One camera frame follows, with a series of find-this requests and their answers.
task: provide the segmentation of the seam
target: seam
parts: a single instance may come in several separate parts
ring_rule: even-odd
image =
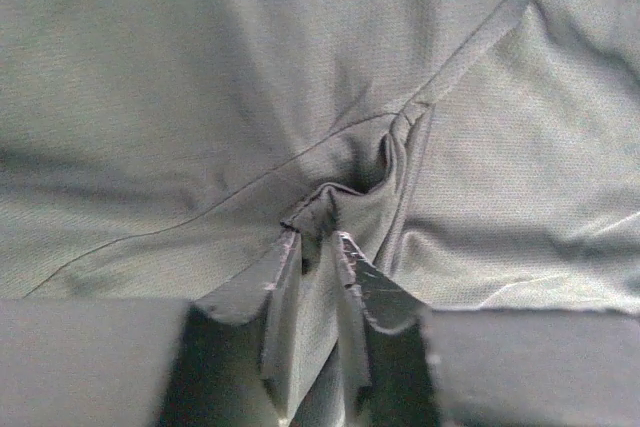
[[[300,152],[299,154],[296,154],[294,157],[288,159],[286,162],[283,162],[282,164],[278,165],[277,167],[274,167],[272,169],[269,169],[268,171],[264,172],[263,174],[261,174],[260,176],[256,177],[255,179],[253,179],[251,182],[249,182],[248,184],[245,184],[243,187],[240,187],[238,190],[234,191],[233,193],[231,193],[228,197],[216,202],[215,204],[205,208],[202,212],[200,212],[199,214],[197,214],[195,217],[192,217],[191,219],[185,220],[183,222],[180,222],[178,224],[175,225],[171,225],[169,227],[165,227],[163,229],[159,229],[153,232],[145,232],[144,234],[134,234],[134,235],[127,235],[124,237],[120,237],[118,239],[114,239],[111,240],[109,242],[106,242],[102,245],[99,245],[98,247],[95,247],[91,250],[88,250],[76,257],[74,257],[73,259],[71,259],[70,261],[64,263],[63,265],[61,265],[60,267],[56,268],[54,270],[53,273],[51,273],[50,275],[47,276],[47,278],[45,278],[43,281],[41,281],[38,285],[36,285],[35,287],[33,287],[29,292],[27,292],[22,298],[27,298],[29,297],[31,294],[33,294],[34,292],[36,292],[38,289],[40,289],[42,286],[44,286],[45,284],[47,284],[51,279],[53,279],[55,276],[57,276],[60,272],[62,272],[64,269],[66,269],[67,267],[69,267],[70,265],[74,264],[75,262],[78,262],[79,260],[82,260],[86,257],[89,257],[103,249],[109,248],[113,245],[119,244],[121,242],[126,242],[128,240],[133,240],[133,239],[140,239],[140,238],[145,238],[145,237],[152,237],[154,235],[159,235],[159,234],[163,234],[166,232],[170,232],[172,230],[176,230],[176,229],[180,229],[186,225],[191,224],[192,222],[195,222],[203,217],[205,217],[206,215],[208,215],[209,213],[213,212],[215,209],[217,209],[218,207],[222,206],[224,203],[226,203],[227,201],[231,200],[232,198],[236,197],[237,195],[241,194],[244,190],[250,188],[251,186],[253,186],[254,184],[257,184],[258,182],[260,182],[262,179],[266,178],[267,176],[269,176],[271,173],[282,169],[283,167],[287,166],[288,164],[290,164],[291,162],[294,162],[295,160],[297,160],[298,158],[302,157],[303,155],[306,155],[308,152],[312,151],[313,149],[319,147],[320,145],[322,145],[323,143],[327,142],[328,140],[330,140],[332,137],[341,134],[342,132],[349,130],[353,127],[357,127],[358,125],[361,124],[365,124],[367,122],[371,122],[373,120],[382,118],[382,117],[388,117],[388,116],[393,116],[393,117],[397,117],[399,114],[398,113],[393,113],[393,112],[389,112],[389,113],[385,113],[385,114],[378,114],[378,115],[374,115],[371,117],[368,117],[366,119],[363,120],[359,120],[357,122],[354,122],[352,124],[349,124],[343,128],[341,128],[340,130],[333,132],[332,134],[327,135],[326,137],[324,137],[323,139],[319,140],[318,142],[316,142],[315,144],[313,144],[311,147],[306,148],[305,150],[303,150],[302,152]]]
[[[458,56],[458,54],[465,49],[465,47],[473,40],[474,37],[482,30],[482,28],[493,18],[495,17],[500,10],[502,10],[502,6],[506,4],[509,0],[500,0],[498,4],[493,8],[493,10],[477,25],[475,29],[473,29],[469,35],[464,39],[464,41],[456,48],[456,50],[447,58],[447,60],[442,64],[442,66],[426,81],[420,86],[416,93],[409,99],[409,101],[403,106],[404,108],[411,102],[423,104],[424,102],[420,102],[417,97],[419,97],[422,92],[431,85],[431,83],[440,76],[440,74],[451,64],[451,62]]]
[[[289,217],[289,219],[280,222],[280,224],[283,227],[286,228],[291,228],[294,229],[295,231],[297,231],[298,233],[300,232],[300,229],[298,229],[297,227],[295,227],[294,223],[295,221],[304,213],[304,211],[311,205],[313,204],[316,200],[318,200],[322,194],[325,192],[325,189],[323,187],[320,187],[315,194],[313,194],[312,196],[308,197],[307,200],[304,201],[304,203],[302,203],[297,209],[296,211],[293,213],[293,215],[291,215]],[[314,220],[315,222],[315,214],[313,213],[313,211],[311,211],[311,218]]]
[[[414,124],[409,123],[410,129],[413,129],[413,127],[418,122],[420,122],[425,115],[429,116],[429,119],[426,121],[425,128],[418,129],[415,133],[416,137],[414,142],[416,144],[415,145],[416,148],[414,149],[414,154],[412,155],[412,158],[407,159],[406,173],[404,176],[400,198],[398,199],[398,204],[396,206],[396,211],[393,214],[393,220],[391,221],[391,225],[389,225],[389,228],[387,229],[387,232],[384,235],[384,240],[382,241],[382,244],[380,245],[380,249],[378,250],[378,253],[382,253],[382,256],[380,259],[378,259],[376,255],[376,259],[375,259],[376,267],[383,270],[389,275],[394,274],[393,265],[391,264],[392,264],[392,259],[395,257],[396,247],[397,247],[398,238],[399,238],[399,235],[397,233],[394,234],[394,232],[397,230],[397,226],[400,223],[404,223],[407,209],[413,198],[413,194],[417,184],[417,176],[421,170],[420,168],[423,165],[424,153],[426,151],[427,144],[429,142],[429,137],[431,133],[431,123],[433,120],[434,111],[435,111],[435,108],[432,108],[431,112],[425,111],[425,113],[423,113],[415,121]],[[411,131],[409,131],[409,133],[407,134],[406,141],[408,142],[411,141]]]

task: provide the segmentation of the stitching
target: stitching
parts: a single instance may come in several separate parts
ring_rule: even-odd
[[[264,172],[263,174],[261,174],[260,176],[256,177],[254,180],[252,180],[251,182],[249,182],[248,184],[244,185],[243,187],[240,187],[238,190],[236,190],[235,192],[231,193],[228,197],[226,197],[225,199],[216,202],[215,204],[207,207],[205,210],[203,210],[202,212],[200,212],[198,215],[196,215],[195,217],[192,217],[191,219],[185,220],[184,222],[180,222],[179,224],[176,225],[172,225],[169,227],[166,227],[164,229],[159,229],[153,232],[146,232],[144,234],[135,234],[135,235],[127,235],[125,237],[121,237],[115,240],[111,240],[109,242],[106,242],[98,247],[95,247],[91,250],[88,250],[87,252],[84,252],[80,255],[78,255],[77,257],[74,257],[73,259],[71,259],[70,261],[66,262],[65,264],[61,265],[60,267],[58,267],[57,269],[55,269],[55,271],[50,274],[49,276],[47,276],[47,278],[45,278],[43,281],[41,281],[38,285],[36,285],[35,287],[33,287],[29,292],[27,292],[23,298],[27,298],[29,297],[31,294],[33,294],[35,291],[37,291],[38,289],[40,289],[43,285],[45,285],[46,283],[48,283],[51,279],[53,279],[54,277],[56,277],[60,272],[62,272],[64,269],[66,269],[67,267],[69,267],[70,265],[78,262],[79,260],[82,260],[86,257],[89,257],[103,249],[106,249],[108,247],[111,247],[115,244],[119,244],[121,242],[126,242],[128,240],[133,240],[133,239],[140,239],[140,238],[145,238],[145,237],[152,237],[154,235],[159,235],[159,234],[163,234],[165,232],[170,232],[172,230],[175,229],[179,229],[182,228],[186,225],[191,224],[192,222],[195,222],[203,217],[205,217],[206,215],[208,215],[209,213],[213,212],[215,209],[217,209],[218,207],[222,206],[224,203],[226,203],[227,201],[231,200],[232,198],[236,197],[237,195],[239,195],[240,193],[242,193],[244,190],[250,188],[251,186],[253,186],[254,184],[257,184],[258,182],[260,182],[262,179],[264,179],[265,177],[267,177],[268,175],[270,175],[272,172],[276,171],[276,170],[280,170],[283,167],[286,167],[288,164],[296,161],[298,158],[302,157],[303,155],[306,155],[308,152],[312,151],[313,149],[319,147],[320,145],[322,145],[323,143],[327,142],[328,140],[330,140],[332,137],[341,134],[342,132],[349,130],[353,127],[356,127],[358,125],[361,124],[365,124],[367,122],[376,120],[378,118],[382,118],[382,117],[387,117],[387,116],[393,116],[393,117],[397,117],[398,113],[393,113],[393,112],[388,112],[385,114],[378,114],[378,115],[374,115],[371,117],[368,117],[366,119],[354,122],[353,124],[349,124],[343,128],[341,128],[340,130],[333,132],[332,134],[327,135],[326,137],[324,137],[322,140],[316,142],[315,144],[313,144],[311,147],[308,147],[307,149],[303,150],[301,153],[295,155],[294,157],[292,157],[291,159],[287,160],[286,162],[280,164],[277,167],[274,167],[273,169],[270,169],[266,172]]]
[[[311,205],[313,204],[316,200],[318,200],[320,198],[320,196],[325,192],[325,186],[320,187],[315,194],[313,194],[312,196],[308,197],[307,200],[300,205],[295,212],[287,219],[284,220],[282,222],[282,225],[284,227],[290,227],[295,229],[296,231],[300,231],[300,229],[298,229],[297,227],[294,227],[292,224],[298,219],[298,217],[300,217],[304,211]],[[315,220],[315,215],[313,213],[313,211],[311,211],[311,216],[312,218]]]
[[[391,221],[391,225],[389,229],[385,233],[384,243],[389,243],[391,248],[385,249],[386,252],[389,252],[391,258],[383,258],[381,265],[379,268],[385,268],[385,264],[390,263],[391,259],[395,257],[397,253],[397,244],[399,240],[398,234],[394,235],[394,230],[396,230],[396,226],[400,223],[404,224],[404,219],[406,219],[407,209],[411,204],[411,200],[413,198],[413,194],[417,185],[418,175],[421,170],[421,167],[424,163],[424,153],[427,149],[427,144],[429,143],[429,137],[431,134],[431,123],[433,121],[433,116],[435,114],[435,107],[431,110],[431,112],[423,113],[417,120],[416,124],[423,120],[425,115],[428,115],[429,118],[426,120],[426,126],[423,129],[418,129],[415,133],[415,153],[412,158],[407,159],[407,171],[404,177],[404,182],[402,186],[402,192],[400,194],[400,198],[398,199],[398,204],[396,206],[396,211],[393,216],[393,220]],[[388,272],[389,275],[393,275],[393,265],[389,265]]]
[[[489,13],[489,15],[487,15],[479,24],[478,26],[473,29],[471,31],[471,33],[469,33],[469,35],[465,38],[465,40],[462,42],[462,44],[460,44],[460,46],[458,48],[456,48],[456,50],[449,56],[449,58],[447,58],[447,60],[442,64],[442,66],[437,70],[437,72],[435,74],[433,74],[429,80],[427,80],[424,84],[422,84],[421,87],[418,88],[417,92],[415,93],[415,95],[407,102],[407,104],[411,103],[411,102],[416,102],[416,103],[420,103],[419,99],[416,99],[416,97],[419,97],[422,92],[429,87],[429,85],[431,85],[431,83],[440,76],[440,74],[451,64],[451,62],[458,56],[458,54],[464,50],[464,48],[469,44],[469,42],[471,42],[471,40],[473,40],[473,38],[478,34],[478,32],[480,32],[482,30],[482,28],[494,17],[498,14],[498,12],[502,9],[502,6],[504,4],[506,4],[509,0],[500,0],[500,2],[498,2],[498,4],[493,8],[493,10]]]

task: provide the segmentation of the gray fabric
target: gray fabric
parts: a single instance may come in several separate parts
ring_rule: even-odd
[[[428,302],[637,311],[638,25],[640,0],[0,0],[0,296],[197,298],[282,222],[298,401],[336,227]]]

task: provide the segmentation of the polyester fabric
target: polyester fabric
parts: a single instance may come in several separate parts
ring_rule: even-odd
[[[0,296],[195,299],[296,229],[317,426],[337,228],[434,305],[638,312],[639,27],[640,0],[0,0]]]

